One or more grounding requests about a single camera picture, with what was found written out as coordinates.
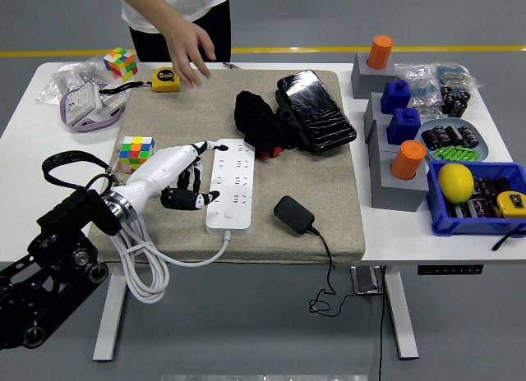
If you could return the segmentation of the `person's hand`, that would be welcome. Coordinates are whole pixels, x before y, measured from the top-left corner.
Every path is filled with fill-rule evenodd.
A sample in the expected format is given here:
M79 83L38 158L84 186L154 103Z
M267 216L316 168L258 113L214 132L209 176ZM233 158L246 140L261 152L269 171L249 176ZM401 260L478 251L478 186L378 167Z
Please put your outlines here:
M200 26L180 17L168 23L163 35L168 45L173 69L185 86L192 88L202 84L191 63L204 77L210 78L210 71L201 52L214 62L215 46L210 36Z

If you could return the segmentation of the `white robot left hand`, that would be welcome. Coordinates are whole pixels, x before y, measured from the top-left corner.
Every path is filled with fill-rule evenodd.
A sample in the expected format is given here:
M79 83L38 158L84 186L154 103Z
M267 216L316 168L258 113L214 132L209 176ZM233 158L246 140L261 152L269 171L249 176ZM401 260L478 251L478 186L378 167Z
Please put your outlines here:
M123 186L113 189L131 204L137 216L142 215L148 200L159 198L164 188L172 184L200 155L212 149L226 151L228 146L205 140L159 149L129 176Z

